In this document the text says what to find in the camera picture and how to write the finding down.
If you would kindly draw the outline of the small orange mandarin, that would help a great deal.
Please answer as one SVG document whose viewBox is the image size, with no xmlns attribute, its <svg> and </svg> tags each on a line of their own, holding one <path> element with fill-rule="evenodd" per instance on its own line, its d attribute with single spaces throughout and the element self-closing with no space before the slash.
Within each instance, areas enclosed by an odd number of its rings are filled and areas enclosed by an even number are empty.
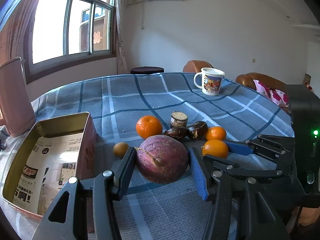
<svg viewBox="0 0 320 240">
<path fill-rule="evenodd" d="M 225 140 L 227 133 L 224 128 L 220 126 L 210 127 L 205 135 L 206 140 Z"/>
<path fill-rule="evenodd" d="M 212 155 L 226 159 L 228 156 L 228 146 L 221 140 L 209 140 L 202 147 L 202 155 Z"/>
</svg>

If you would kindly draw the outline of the brown leather sofa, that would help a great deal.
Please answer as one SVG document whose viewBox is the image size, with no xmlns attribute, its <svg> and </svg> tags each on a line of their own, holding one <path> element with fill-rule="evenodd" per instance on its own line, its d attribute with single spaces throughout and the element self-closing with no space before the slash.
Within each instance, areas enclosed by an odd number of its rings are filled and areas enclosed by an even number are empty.
<svg viewBox="0 0 320 240">
<path fill-rule="evenodd" d="M 259 88 L 256 87 L 256 83 L 260 83 L 261 87 L 265 86 L 269 90 L 279 90 L 287 93 L 286 84 L 280 80 L 277 80 L 271 76 L 260 74 L 260 73 L 247 73 L 241 74 L 236 78 L 236 83 L 239 83 L 245 87 L 249 87 L 256 90 L 260 95 L 270 99 L 269 92 L 261 92 Z"/>
</svg>

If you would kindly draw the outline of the pink curtain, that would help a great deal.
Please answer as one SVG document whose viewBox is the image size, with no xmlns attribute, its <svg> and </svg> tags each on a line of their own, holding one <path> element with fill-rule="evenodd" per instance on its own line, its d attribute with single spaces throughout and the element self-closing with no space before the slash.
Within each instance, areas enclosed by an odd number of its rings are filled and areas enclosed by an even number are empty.
<svg viewBox="0 0 320 240">
<path fill-rule="evenodd" d="M 21 0 L 1 30 L 1 64 L 23 57 L 24 35 L 39 0 Z"/>
<path fill-rule="evenodd" d="M 117 24 L 117 74 L 127 74 L 128 68 L 123 48 L 123 19 L 126 0 L 116 0 L 116 24 Z"/>
</svg>

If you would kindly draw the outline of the window with frame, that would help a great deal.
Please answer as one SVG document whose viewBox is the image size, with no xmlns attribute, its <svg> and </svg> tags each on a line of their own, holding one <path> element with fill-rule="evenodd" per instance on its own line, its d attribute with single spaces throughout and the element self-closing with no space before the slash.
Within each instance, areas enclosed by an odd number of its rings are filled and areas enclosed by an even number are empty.
<svg viewBox="0 0 320 240">
<path fill-rule="evenodd" d="M 38 0 L 25 34 L 25 77 L 116 55 L 115 0 Z"/>
</svg>

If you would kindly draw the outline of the dark chestnut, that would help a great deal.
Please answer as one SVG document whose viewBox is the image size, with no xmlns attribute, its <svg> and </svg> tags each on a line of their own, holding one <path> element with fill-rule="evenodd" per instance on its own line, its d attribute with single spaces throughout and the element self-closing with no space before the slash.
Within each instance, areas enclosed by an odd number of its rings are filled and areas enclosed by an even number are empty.
<svg viewBox="0 0 320 240">
<path fill-rule="evenodd" d="M 188 135 L 188 129 L 184 126 L 177 126 L 167 129 L 164 134 L 176 140 L 182 140 Z"/>
<path fill-rule="evenodd" d="M 207 133 L 208 131 L 208 125 L 206 122 L 204 121 L 197 121 L 192 125 L 189 125 L 187 127 L 188 130 L 188 138 L 191 140 L 199 140 L 202 137 L 204 137 L 204 135 Z"/>
</svg>

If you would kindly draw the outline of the dark round stool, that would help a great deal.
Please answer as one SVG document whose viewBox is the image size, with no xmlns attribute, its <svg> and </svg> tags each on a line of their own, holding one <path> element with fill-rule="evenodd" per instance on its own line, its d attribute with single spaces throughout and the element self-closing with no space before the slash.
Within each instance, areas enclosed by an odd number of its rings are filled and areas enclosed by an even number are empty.
<svg viewBox="0 0 320 240">
<path fill-rule="evenodd" d="M 151 66 L 144 66 L 144 67 L 135 67 L 130 70 L 130 74 L 156 74 L 156 73 L 163 73 L 164 69 L 161 67 L 151 67 Z"/>
</svg>

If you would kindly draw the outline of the brown leather chair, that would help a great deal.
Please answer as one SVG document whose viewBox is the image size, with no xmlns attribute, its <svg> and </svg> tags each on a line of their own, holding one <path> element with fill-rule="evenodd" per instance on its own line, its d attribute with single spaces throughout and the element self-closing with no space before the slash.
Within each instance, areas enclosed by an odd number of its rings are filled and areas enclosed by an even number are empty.
<svg viewBox="0 0 320 240">
<path fill-rule="evenodd" d="M 207 61 L 190 60 L 183 67 L 185 73 L 198 73 L 202 68 L 213 68 L 213 66 Z"/>
</svg>

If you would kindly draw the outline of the white printed mug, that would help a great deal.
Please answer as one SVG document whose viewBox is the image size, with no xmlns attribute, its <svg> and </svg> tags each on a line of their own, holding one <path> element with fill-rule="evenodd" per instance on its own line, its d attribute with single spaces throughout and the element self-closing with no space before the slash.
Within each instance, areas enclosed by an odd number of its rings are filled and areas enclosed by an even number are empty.
<svg viewBox="0 0 320 240">
<path fill-rule="evenodd" d="M 197 83 L 197 77 L 201 76 L 201 84 Z M 215 68 L 202 68 L 193 78 L 194 85 L 202 90 L 202 93 L 217 96 L 220 92 L 221 83 L 225 72 Z"/>
</svg>

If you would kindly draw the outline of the pink curtain right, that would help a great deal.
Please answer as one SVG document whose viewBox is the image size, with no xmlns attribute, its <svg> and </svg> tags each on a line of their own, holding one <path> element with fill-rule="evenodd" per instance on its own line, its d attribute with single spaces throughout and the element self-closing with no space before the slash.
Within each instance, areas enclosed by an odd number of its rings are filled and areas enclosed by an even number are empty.
<svg viewBox="0 0 320 240">
<path fill-rule="evenodd" d="M 123 48 L 123 19 L 126 0 L 116 0 L 116 24 L 117 24 L 117 74 L 127 74 L 128 68 Z"/>
</svg>

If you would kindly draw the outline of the pink electric kettle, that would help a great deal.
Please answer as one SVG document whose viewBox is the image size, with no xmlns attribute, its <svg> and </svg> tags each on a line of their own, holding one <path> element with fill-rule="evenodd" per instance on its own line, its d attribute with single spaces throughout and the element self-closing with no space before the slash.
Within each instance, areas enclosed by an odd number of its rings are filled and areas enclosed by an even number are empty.
<svg viewBox="0 0 320 240">
<path fill-rule="evenodd" d="M 1 65 L 1 125 L 11 137 L 32 128 L 35 113 L 25 87 L 23 60 L 10 59 Z"/>
</svg>

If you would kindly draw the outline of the pink curtain left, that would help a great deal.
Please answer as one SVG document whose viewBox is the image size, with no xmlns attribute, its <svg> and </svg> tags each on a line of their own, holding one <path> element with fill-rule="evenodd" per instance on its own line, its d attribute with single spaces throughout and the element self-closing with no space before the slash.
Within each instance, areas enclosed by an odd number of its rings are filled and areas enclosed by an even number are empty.
<svg viewBox="0 0 320 240">
<path fill-rule="evenodd" d="M 21 0 L 1 30 L 1 64 L 23 57 L 24 35 L 39 0 Z"/>
</svg>

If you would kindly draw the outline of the large orange mandarin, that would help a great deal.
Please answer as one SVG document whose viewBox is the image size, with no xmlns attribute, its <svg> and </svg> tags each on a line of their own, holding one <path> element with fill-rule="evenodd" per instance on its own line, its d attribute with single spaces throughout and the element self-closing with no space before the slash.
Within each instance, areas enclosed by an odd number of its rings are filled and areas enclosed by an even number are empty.
<svg viewBox="0 0 320 240">
<path fill-rule="evenodd" d="M 158 118 L 146 115 L 137 121 L 136 131 L 141 138 L 147 139 L 150 136 L 160 135 L 163 131 L 163 126 Z"/>
</svg>

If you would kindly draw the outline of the pink floral cushion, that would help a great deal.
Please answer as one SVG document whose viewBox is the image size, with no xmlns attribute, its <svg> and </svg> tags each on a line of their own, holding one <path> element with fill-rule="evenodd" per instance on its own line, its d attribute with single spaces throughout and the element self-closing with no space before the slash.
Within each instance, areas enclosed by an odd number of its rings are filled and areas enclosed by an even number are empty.
<svg viewBox="0 0 320 240">
<path fill-rule="evenodd" d="M 289 97 L 287 94 L 278 89 L 268 88 L 264 83 L 258 80 L 253 80 L 256 91 L 262 96 L 266 97 L 279 107 L 288 107 L 289 106 Z"/>
</svg>

